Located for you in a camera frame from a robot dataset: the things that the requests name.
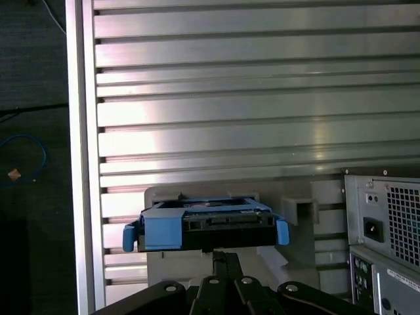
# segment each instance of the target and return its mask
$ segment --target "blue cable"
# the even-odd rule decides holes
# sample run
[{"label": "blue cable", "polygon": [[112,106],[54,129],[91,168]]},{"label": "blue cable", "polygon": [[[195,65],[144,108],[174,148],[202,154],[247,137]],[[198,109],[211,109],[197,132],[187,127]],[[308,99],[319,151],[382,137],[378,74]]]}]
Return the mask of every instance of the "blue cable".
[{"label": "blue cable", "polygon": [[16,185],[16,184],[19,184],[19,183],[22,183],[22,182],[31,182],[31,181],[33,181],[40,174],[40,172],[42,172],[42,170],[44,169],[44,167],[47,164],[48,155],[47,155],[47,149],[46,149],[46,147],[44,147],[44,145],[42,144],[42,142],[38,138],[35,138],[32,135],[29,135],[29,134],[26,134],[26,133],[19,133],[17,135],[10,136],[9,138],[7,138],[6,140],[4,140],[3,142],[0,143],[0,148],[2,146],[6,145],[7,143],[9,143],[10,141],[12,141],[14,139],[17,139],[17,138],[28,138],[28,139],[34,141],[38,145],[38,147],[41,148],[42,153],[43,153],[43,161],[42,161],[42,164],[41,164],[40,167],[38,167],[31,174],[26,175],[26,176],[22,176],[22,177],[18,178],[14,182],[0,182],[0,186],[13,186],[13,185]]}]

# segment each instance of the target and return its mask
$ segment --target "blue plastic tab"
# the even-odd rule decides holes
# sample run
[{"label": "blue plastic tab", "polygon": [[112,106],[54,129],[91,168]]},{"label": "blue plastic tab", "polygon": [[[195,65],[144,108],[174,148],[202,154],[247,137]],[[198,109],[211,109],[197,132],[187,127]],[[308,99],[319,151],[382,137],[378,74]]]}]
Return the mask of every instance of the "blue plastic tab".
[{"label": "blue plastic tab", "polygon": [[277,244],[287,245],[289,243],[289,227],[284,220],[277,220]]},{"label": "blue plastic tab", "polygon": [[126,252],[134,251],[134,243],[137,241],[138,229],[136,228],[138,221],[132,222],[124,226],[123,231],[123,250]]},{"label": "blue plastic tab", "polygon": [[182,247],[182,216],[145,218],[144,231],[146,235],[144,247],[148,250]]}]

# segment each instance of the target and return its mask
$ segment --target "sticker label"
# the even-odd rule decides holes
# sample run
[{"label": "sticker label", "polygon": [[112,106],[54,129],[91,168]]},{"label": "sticker label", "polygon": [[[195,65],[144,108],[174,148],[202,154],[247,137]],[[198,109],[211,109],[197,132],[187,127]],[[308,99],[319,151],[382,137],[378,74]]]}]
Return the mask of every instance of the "sticker label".
[{"label": "sticker label", "polygon": [[411,280],[407,279],[406,277],[401,276],[400,274],[397,274],[395,271],[392,271],[390,269],[388,269],[388,274],[397,279],[399,282],[402,282],[403,284],[408,285],[409,287],[411,287],[412,289],[420,292],[420,285],[418,285],[415,282],[412,282]]}]

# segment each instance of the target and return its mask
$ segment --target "cable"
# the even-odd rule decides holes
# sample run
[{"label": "cable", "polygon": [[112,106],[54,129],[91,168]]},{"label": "cable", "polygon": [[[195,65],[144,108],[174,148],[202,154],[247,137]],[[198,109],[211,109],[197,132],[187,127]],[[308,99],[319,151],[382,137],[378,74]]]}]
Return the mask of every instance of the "cable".
[{"label": "cable", "polygon": [[0,123],[4,123],[5,121],[8,121],[8,120],[10,120],[12,118],[15,118],[16,116],[19,116],[19,115],[20,115],[20,113],[10,114],[9,117],[6,117],[5,119],[0,120]]},{"label": "cable", "polygon": [[38,112],[41,110],[53,110],[56,108],[68,108],[68,103],[62,104],[53,104],[53,105],[46,105],[46,106],[32,106],[26,108],[13,108],[11,110],[0,110],[0,117],[11,115],[11,114],[21,114],[21,113],[28,113],[28,112]]},{"label": "cable", "polygon": [[44,3],[45,7],[48,10],[48,13],[50,14],[51,18],[54,20],[55,24],[57,24],[57,26],[60,28],[60,30],[64,33],[64,35],[66,34],[66,30],[63,28],[63,26],[61,25],[61,23],[58,21],[57,17],[55,16],[55,14],[53,13],[53,11],[50,8],[50,5],[47,3],[47,0],[42,0],[42,2]]},{"label": "cable", "polygon": [[32,182],[38,176],[38,174],[40,172],[42,172],[42,170],[47,165],[47,161],[48,161],[47,149],[46,149],[46,147],[44,147],[44,145],[42,144],[42,142],[38,138],[35,138],[32,135],[29,135],[29,134],[26,134],[26,133],[18,133],[17,135],[10,136],[9,138],[7,138],[6,140],[4,140],[3,142],[0,143],[0,148],[3,147],[4,145],[8,144],[10,141],[12,141],[14,139],[18,139],[18,138],[28,138],[28,139],[34,141],[38,145],[38,147],[41,148],[42,153],[43,153],[42,164],[35,171],[33,171],[31,174],[26,175],[26,176],[22,176],[14,182],[0,182],[0,186],[13,186],[13,185],[16,185],[16,184],[19,184],[19,183],[22,183],[22,182]]}]

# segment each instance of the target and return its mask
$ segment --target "orange tag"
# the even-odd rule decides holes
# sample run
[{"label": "orange tag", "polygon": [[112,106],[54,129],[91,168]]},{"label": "orange tag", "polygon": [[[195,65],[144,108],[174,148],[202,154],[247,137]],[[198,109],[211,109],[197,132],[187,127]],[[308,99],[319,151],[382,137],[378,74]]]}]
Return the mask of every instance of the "orange tag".
[{"label": "orange tag", "polygon": [[16,181],[21,177],[21,174],[18,172],[17,169],[14,169],[14,170],[10,171],[8,176],[10,177],[11,180]]}]

